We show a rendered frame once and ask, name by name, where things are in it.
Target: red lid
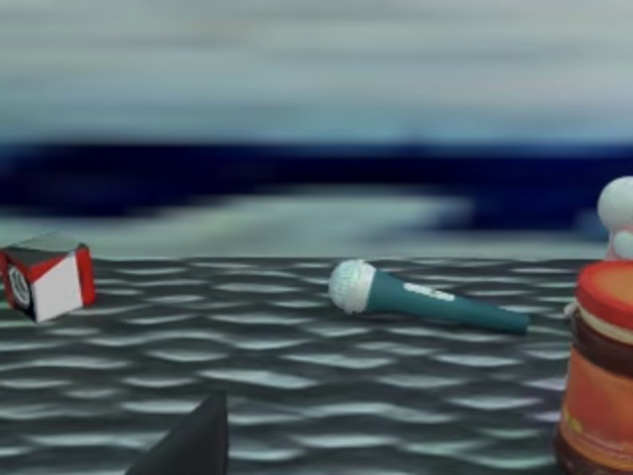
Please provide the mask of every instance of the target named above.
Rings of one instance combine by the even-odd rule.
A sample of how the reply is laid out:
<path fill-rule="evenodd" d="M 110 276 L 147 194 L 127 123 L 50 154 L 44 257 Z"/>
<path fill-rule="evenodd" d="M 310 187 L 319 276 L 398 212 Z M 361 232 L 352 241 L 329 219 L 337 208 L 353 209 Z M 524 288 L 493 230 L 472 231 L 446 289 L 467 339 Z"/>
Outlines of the red lid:
<path fill-rule="evenodd" d="M 576 298 L 594 317 L 633 330 L 633 261 L 588 265 L 581 271 Z"/>

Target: microphone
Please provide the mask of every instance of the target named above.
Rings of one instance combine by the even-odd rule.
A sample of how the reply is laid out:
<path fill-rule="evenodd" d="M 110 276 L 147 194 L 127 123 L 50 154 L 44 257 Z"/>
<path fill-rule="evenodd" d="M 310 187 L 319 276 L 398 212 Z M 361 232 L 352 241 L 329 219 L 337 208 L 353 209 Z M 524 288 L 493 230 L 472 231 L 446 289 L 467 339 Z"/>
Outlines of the microphone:
<path fill-rule="evenodd" d="M 530 323 L 524 314 L 403 282 L 362 259 L 339 263 L 328 293 L 350 315 L 389 312 L 518 334 L 526 333 Z"/>

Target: jar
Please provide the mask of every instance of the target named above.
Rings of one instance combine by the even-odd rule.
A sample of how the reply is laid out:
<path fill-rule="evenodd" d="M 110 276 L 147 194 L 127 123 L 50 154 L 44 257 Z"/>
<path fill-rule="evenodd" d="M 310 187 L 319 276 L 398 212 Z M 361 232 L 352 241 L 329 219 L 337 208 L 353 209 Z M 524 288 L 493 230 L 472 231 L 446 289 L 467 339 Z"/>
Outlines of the jar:
<path fill-rule="evenodd" d="M 570 475 L 633 475 L 633 262 L 580 274 L 554 448 Z"/>

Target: red and white box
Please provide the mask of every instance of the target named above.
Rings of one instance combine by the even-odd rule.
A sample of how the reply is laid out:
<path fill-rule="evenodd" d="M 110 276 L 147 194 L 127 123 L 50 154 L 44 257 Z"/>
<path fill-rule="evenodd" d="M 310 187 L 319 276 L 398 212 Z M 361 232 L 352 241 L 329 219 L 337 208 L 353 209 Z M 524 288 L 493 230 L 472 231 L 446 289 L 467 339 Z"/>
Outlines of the red and white box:
<path fill-rule="evenodd" d="M 60 233 L 1 249 L 0 271 L 9 305 L 36 323 L 95 301 L 90 249 Z"/>

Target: microphone handle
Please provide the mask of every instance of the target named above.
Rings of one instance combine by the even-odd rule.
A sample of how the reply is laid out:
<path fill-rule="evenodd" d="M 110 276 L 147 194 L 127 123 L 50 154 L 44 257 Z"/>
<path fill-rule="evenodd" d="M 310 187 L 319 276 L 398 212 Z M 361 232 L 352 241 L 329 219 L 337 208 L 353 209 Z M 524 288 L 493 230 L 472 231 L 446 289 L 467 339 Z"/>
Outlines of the microphone handle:
<path fill-rule="evenodd" d="M 405 283 L 380 270 L 374 274 L 365 310 L 370 313 L 408 314 L 519 334 L 527 332 L 530 322 L 525 314 Z"/>

